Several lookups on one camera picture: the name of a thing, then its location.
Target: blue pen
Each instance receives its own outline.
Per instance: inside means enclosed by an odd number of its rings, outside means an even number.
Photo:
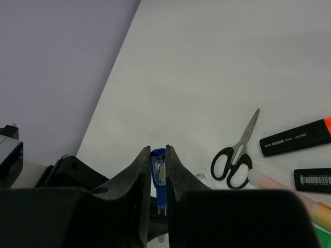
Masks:
[[[167,215],[167,187],[166,168],[164,158],[166,150],[164,148],[155,149],[151,152],[152,178],[156,188],[157,213]],[[164,235],[157,237],[160,243],[164,242]]]

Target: scissors blade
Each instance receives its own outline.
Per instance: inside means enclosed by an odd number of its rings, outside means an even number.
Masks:
[[[260,114],[260,109],[258,108],[255,112],[255,114],[253,115],[253,117],[251,118],[250,122],[248,123],[248,126],[247,128],[245,129],[245,132],[243,133],[243,136],[242,136],[242,142],[243,143],[247,143],[253,130],[254,130],[254,127],[255,127],[255,124],[257,123],[257,120],[258,120],[258,116]]]

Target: white table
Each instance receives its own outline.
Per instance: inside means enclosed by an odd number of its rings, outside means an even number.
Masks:
[[[254,165],[288,184],[292,169],[330,166],[331,145],[267,159],[259,148],[263,137],[331,116],[330,12],[329,0],[142,0],[78,158],[113,177],[144,146],[170,144],[192,173],[227,189],[211,161],[259,107]]]

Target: gray wall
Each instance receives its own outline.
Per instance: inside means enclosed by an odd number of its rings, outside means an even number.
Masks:
[[[2,0],[0,126],[28,160],[76,154],[139,0]]]

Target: green object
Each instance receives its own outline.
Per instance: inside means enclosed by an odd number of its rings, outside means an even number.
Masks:
[[[317,233],[317,236],[319,237],[319,240],[321,242],[321,245],[324,248],[331,248],[331,234],[328,234],[317,227],[314,227],[315,231]]]

